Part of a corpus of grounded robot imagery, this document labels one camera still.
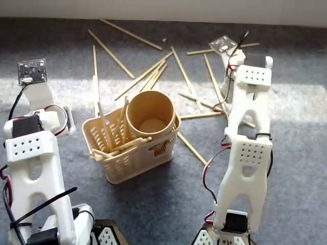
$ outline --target perforated plate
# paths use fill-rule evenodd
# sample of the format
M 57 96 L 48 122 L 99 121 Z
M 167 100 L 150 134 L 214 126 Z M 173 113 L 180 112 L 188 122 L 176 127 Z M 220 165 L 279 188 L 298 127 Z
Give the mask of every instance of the perforated plate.
M 20 161 L 58 150 L 57 139 L 50 131 L 41 131 L 6 140 L 8 162 Z
M 193 245 L 213 245 L 213 241 L 206 230 L 201 230 Z
M 110 227 L 104 228 L 98 239 L 101 245 L 119 245 L 119 242 L 116 240 L 114 235 L 114 231 Z
M 237 80 L 251 85 L 271 86 L 271 69 L 241 65 L 237 69 Z

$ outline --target plastic basket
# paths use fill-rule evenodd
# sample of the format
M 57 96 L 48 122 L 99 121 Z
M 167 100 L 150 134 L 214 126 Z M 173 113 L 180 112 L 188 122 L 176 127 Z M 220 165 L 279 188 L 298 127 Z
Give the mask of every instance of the plastic basket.
M 108 129 L 110 130 L 109 132 L 114 131 L 121 110 L 122 108 L 119 108 L 104 115 Z M 113 148 L 122 145 L 122 136 L 124 134 L 126 134 L 126 142 L 135 139 L 135 136 L 129 131 L 128 127 L 126 127 L 126 132 L 124 132 L 123 125 L 124 121 L 121 122 L 120 131 L 115 136 L 114 142 L 112 142 Z M 173 147 L 179 126 L 180 118 L 176 115 L 173 130 L 166 136 L 129 148 L 127 151 L 110 159 L 96 162 L 100 164 L 107 180 L 111 184 L 119 184 L 133 178 L 173 158 Z M 109 149 L 106 147 L 108 145 L 106 143 L 107 137 L 99 117 L 85 121 L 82 130 L 90 155 L 92 155 L 92 149 L 109 152 Z

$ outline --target black wire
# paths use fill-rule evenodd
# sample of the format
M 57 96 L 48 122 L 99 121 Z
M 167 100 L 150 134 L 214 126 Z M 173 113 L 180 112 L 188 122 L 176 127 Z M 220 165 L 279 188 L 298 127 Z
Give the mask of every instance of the black wire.
M 274 156 L 273 156 L 272 149 L 271 149 L 271 152 L 270 152 L 270 164 L 269 164 L 269 168 L 268 168 L 268 172 L 267 172 L 267 178 L 270 175 L 270 171 L 271 171 L 273 162 L 274 162 Z
M 64 197 L 65 195 L 68 195 L 72 192 L 74 192 L 75 190 L 77 190 L 77 187 L 73 187 L 59 195 L 56 195 L 55 197 L 49 199 L 48 201 L 42 203 L 41 205 L 37 206 L 36 208 L 34 208 L 33 210 L 31 210 L 30 212 L 28 212 L 27 214 L 23 215 L 22 217 L 20 217 L 17 220 L 14 220 L 10 223 L 10 229 L 15 228 L 17 226 L 18 223 L 20 223 L 21 221 L 23 221 L 24 219 L 26 219 L 27 217 L 33 215 L 34 213 L 36 213 L 37 211 L 41 210 L 42 208 L 48 206 L 49 204 L 53 203 L 54 201 Z
M 221 102 L 219 102 L 218 104 L 215 104 L 214 107 L 213 107 L 213 110 L 215 110 L 215 107 L 216 107 L 216 106 L 221 105 L 222 103 L 224 103 L 224 102 L 227 100 L 227 98 L 228 98 L 228 94 L 229 94 L 229 89 L 230 89 L 230 82 L 231 82 L 231 80 L 233 80 L 233 79 L 231 78 L 231 75 L 232 75 L 232 73 L 233 73 L 234 71 L 235 71 L 235 70 L 232 70 L 231 73 L 230 73 L 230 75 L 229 75 L 229 77 L 228 77 L 228 78 L 229 78 L 228 89 L 227 89 L 227 93 L 226 93 L 226 96 L 225 96 L 224 100 L 221 101 Z
M 14 102 L 14 104 L 12 105 L 11 110 L 10 110 L 10 112 L 9 112 L 8 120 L 11 120 L 11 119 L 12 119 L 12 115 L 14 114 L 14 110 L 15 110 L 15 108 L 16 108 L 16 106 L 17 106 L 17 103 L 18 103 L 20 97 L 22 96 L 22 93 L 23 93 L 24 90 L 27 88 L 27 86 L 28 86 L 28 84 L 26 84 L 26 85 L 21 89 L 21 91 L 19 92 L 19 94 L 17 95 L 17 97 L 16 97 L 16 99 L 15 99 L 15 102 Z
M 5 203 L 5 208 L 6 208 L 6 211 L 8 213 L 9 219 L 10 219 L 11 222 L 14 222 L 15 217 L 14 217 L 14 215 L 13 215 L 11 209 L 10 209 L 8 199 L 7 199 L 7 194 L 6 194 L 7 189 L 8 189 L 8 183 L 5 183 L 5 185 L 4 185 L 3 189 L 2 189 L 2 197 L 3 197 L 4 203 Z M 17 238 L 18 238 L 20 244 L 21 245 L 26 245 L 19 228 L 14 227 L 14 231 L 15 231 L 15 233 L 17 235 Z
M 93 216 L 93 214 L 90 211 L 88 211 L 88 210 L 82 210 L 78 214 L 80 214 L 80 213 L 88 213 L 92 217 L 92 219 L 93 219 L 93 226 L 96 225 L 96 220 L 94 219 L 94 216 Z

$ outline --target wire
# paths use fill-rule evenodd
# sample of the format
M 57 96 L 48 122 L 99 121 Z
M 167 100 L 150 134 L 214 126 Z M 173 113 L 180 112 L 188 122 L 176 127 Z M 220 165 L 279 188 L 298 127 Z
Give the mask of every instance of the wire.
M 11 222 L 14 222 L 15 221 L 15 218 L 14 218 L 14 215 L 13 215 L 11 209 L 10 209 L 10 206 L 9 206 L 9 203 L 8 203 L 8 199 L 7 199 L 7 195 L 6 195 L 7 189 L 8 189 L 8 183 L 6 183 L 4 185 L 4 187 L 3 187 L 3 189 L 2 189 L 2 197 L 3 197 L 4 203 L 5 203 L 5 208 L 6 208 L 6 211 L 8 213 L 9 219 L 10 219 Z M 17 238 L 18 238 L 20 244 L 21 245 L 26 245 L 25 244 L 25 241 L 24 241 L 24 238 L 23 238 L 23 236 L 22 236 L 19 228 L 18 227 L 14 227 L 14 231 L 15 231 L 15 233 L 17 235 Z
M 21 221 L 23 221 L 24 219 L 26 219 L 27 217 L 33 215 L 33 214 L 36 213 L 37 211 L 39 211 L 39 210 L 41 210 L 42 208 L 44 208 L 44 207 L 50 205 L 51 203 L 53 203 L 54 201 L 56 201 L 56 200 L 58 200 L 58 199 L 64 197 L 65 195 L 68 195 L 68 194 L 74 192 L 75 190 L 77 190 L 77 187 L 73 187 L 73 188 L 71 188 L 71 189 L 69 189 L 69 190 L 67 190 L 67 191 L 65 191 L 65 192 L 63 192 L 63 193 L 61 193 L 61 194 L 58 194 L 58 195 L 54 196 L 53 198 L 47 200 L 46 202 L 44 202 L 44 203 L 42 203 L 41 205 L 37 206 L 36 208 L 34 208 L 33 210 L 31 210 L 31 211 L 28 212 L 27 214 L 23 215 L 23 216 L 20 217 L 19 219 L 17 219 L 17 220 L 15 220 L 15 221 L 11 222 L 11 223 L 10 223 L 10 229 L 17 227 L 17 225 L 18 225 Z
M 221 105 L 222 103 L 224 103 L 224 102 L 227 100 L 227 98 L 228 98 L 228 94 L 229 94 L 229 89 L 230 89 L 231 81 L 234 81 L 234 79 L 231 78 L 231 75 L 232 75 L 232 73 L 233 73 L 235 70 L 236 70 L 236 69 L 231 70 L 230 75 L 229 75 L 229 77 L 228 77 L 228 78 L 229 78 L 229 82 L 228 82 L 228 89 L 227 89 L 227 93 L 226 93 L 225 98 L 223 99 L 223 101 L 219 102 L 218 104 L 215 104 L 214 107 L 213 107 L 213 110 L 215 110 L 215 107 L 216 107 L 216 106 Z
M 91 218 L 93 219 L 93 226 L 96 225 L 96 220 L 94 219 L 94 216 L 93 216 L 93 214 L 90 211 L 88 211 L 88 210 L 82 210 L 78 214 L 80 214 L 80 213 L 88 213 L 91 216 Z
M 214 192 L 213 192 L 211 189 L 209 189 L 209 188 L 207 187 L 206 182 L 205 182 L 205 176 L 206 176 L 206 172 L 207 172 L 207 170 L 208 170 L 208 168 L 209 168 L 211 162 L 215 159 L 215 157 L 217 157 L 220 153 L 222 153 L 224 150 L 227 150 L 227 149 L 230 149 L 230 147 L 226 147 L 226 148 L 220 150 L 216 155 L 214 155 L 213 157 L 211 157 L 210 160 L 209 160 L 209 161 L 207 162 L 207 164 L 205 165 L 205 167 L 204 167 L 204 169 L 203 169 L 203 173 L 202 173 L 202 184 L 203 184 L 204 188 L 205 188 L 206 190 L 208 190 L 208 191 L 210 192 L 210 194 L 212 195 L 215 204 L 217 204 L 217 198 L 216 198 Z M 212 221 L 212 220 L 207 220 L 207 219 L 208 219 L 210 216 L 212 216 L 214 213 L 215 213 L 215 212 L 212 211 L 211 213 L 207 214 L 207 215 L 204 217 L 204 221 L 205 221 L 206 223 L 208 223 L 208 224 L 213 224 L 213 221 Z
M 207 220 L 209 217 L 211 217 L 212 215 L 214 215 L 214 211 L 212 211 L 211 213 L 208 213 L 205 217 L 204 217 L 204 222 L 206 222 L 207 224 L 213 224 L 214 221 L 213 220 Z
M 22 93 L 25 91 L 25 89 L 27 88 L 28 84 L 26 84 L 19 92 L 19 94 L 17 95 L 14 104 L 12 105 L 10 112 L 9 112 L 9 116 L 8 116 L 8 120 L 12 119 L 12 115 L 14 114 L 14 110 L 18 104 L 18 101 L 20 100 L 20 97 L 22 96 Z
M 6 184 L 7 184 L 7 188 L 9 191 L 9 206 L 11 207 L 12 205 L 12 188 L 11 188 L 11 180 L 10 180 L 10 176 L 9 175 L 4 175 L 3 171 L 7 168 L 7 164 L 4 165 L 1 169 L 0 169 L 0 178 L 2 180 L 6 180 Z
M 274 162 L 274 156 L 273 156 L 273 152 L 272 152 L 272 149 L 271 149 L 271 152 L 270 152 L 270 164 L 269 164 L 269 168 L 268 168 L 268 172 L 267 172 L 267 178 L 270 175 L 270 171 L 271 171 L 273 162 Z
M 64 123 L 64 126 L 60 130 L 58 130 L 56 133 L 54 133 L 54 135 L 57 136 L 57 135 L 61 134 L 66 129 L 66 127 L 68 125 L 68 115 L 67 115 L 67 112 L 65 111 L 65 109 L 63 109 L 61 106 L 59 106 L 57 104 L 48 105 L 48 106 L 45 107 L 44 110 L 46 110 L 46 109 L 48 109 L 49 107 L 52 107 L 52 106 L 55 106 L 55 107 L 59 108 L 64 113 L 64 115 L 65 115 L 65 123 Z

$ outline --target red wire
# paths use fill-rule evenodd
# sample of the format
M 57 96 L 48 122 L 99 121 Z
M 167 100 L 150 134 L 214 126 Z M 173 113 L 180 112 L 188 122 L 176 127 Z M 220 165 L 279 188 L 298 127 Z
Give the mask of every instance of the red wire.
M 208 170 L 208 168 L 209 168 L 209 166 L 210 166 L 210 163 L 213 161 L 213 159 L 214 159 L 215 157 L 217 157 L 220 153 L 222 153 L 224 150 L 227 150 L 227 149 L 230 149 L 230 146 L 229 146 L 229 147 L 226 147 L 226 148 L 224 148 L 224 149 L 222 149 L 222 150 L 219 151 L 215 156 L 211 157 L 210 160 L 209 160 L 209 161 L 207 162 L 207 164 L 205 165 L 205 167 L 204 167 L 204 169 L 203 169 L 203 173 L 202 173 L 202 184 L 203 184 L 204 188 L 207 189 L 207 190 L 210 192 L 210 194 L 213 196 L 214 201 L 215 201 L 215 204 L 217 204 L 217 198 L 216 198 L 214 192 L 213 192 L 211 189 L 209 189 L 209 188 L 207 187 L 206 182 L 205 182 L 205 176 L 206 176 L 207 170 Z M 214 213 L 215 213 L 215 212 L 212 211 L 211 213 L 207 214 L 207 215 L 204 217 L 204 221 L 205 221 L 207 224 L 213 224 L 213 221 L 212 221 L 212 220 L 207 220 L 207 219 L 208 219 L 210 216 L 212 216 Z
M 10 177 L 8 175 L 4 175 L 3 171 L 7 168 L 7 165 L 4 165 L 1 169 L 0 169 L 0 178 L 3 180 L 6 180 L 7 185 L 8 185 L 8 191 L 9 191 L 9 206 L 12 205 L 12 188 L 11 188 L 11 180 Z
M 212 211 L 211 213 L 208 213 L 205 217 L 204 217 L 204 222 L 206 222 L 207 224 L 213 224 L 214 221 L 213 220 L 207 220 L 210 216 L 212 216 L 215 212 Z

